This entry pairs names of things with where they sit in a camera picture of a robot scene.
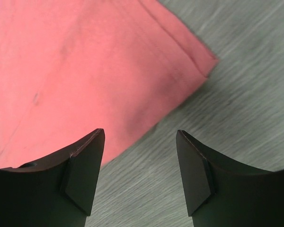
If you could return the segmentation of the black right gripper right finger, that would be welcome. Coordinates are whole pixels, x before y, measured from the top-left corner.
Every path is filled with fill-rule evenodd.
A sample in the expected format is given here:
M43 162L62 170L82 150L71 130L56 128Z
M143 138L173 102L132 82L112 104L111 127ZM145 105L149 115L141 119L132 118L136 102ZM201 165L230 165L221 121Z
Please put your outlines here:
M177 132L176 146L195 227L284 227L284 169L246 165L184 130Z

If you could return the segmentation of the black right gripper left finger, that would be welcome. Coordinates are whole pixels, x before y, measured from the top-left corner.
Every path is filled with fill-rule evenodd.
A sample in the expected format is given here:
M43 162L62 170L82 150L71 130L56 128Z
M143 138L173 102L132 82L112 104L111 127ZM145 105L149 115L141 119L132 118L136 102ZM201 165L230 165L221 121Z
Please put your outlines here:
M0 227L82 227L91 215L105 133L0 169Z

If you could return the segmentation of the salmon pink t shirt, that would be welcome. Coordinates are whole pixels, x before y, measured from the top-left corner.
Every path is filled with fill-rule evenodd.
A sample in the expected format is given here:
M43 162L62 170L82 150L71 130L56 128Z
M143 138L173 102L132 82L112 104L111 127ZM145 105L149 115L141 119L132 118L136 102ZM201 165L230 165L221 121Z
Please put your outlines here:
M97 128L106 164L194 93L217 62L156 0L0 0L0 168Z

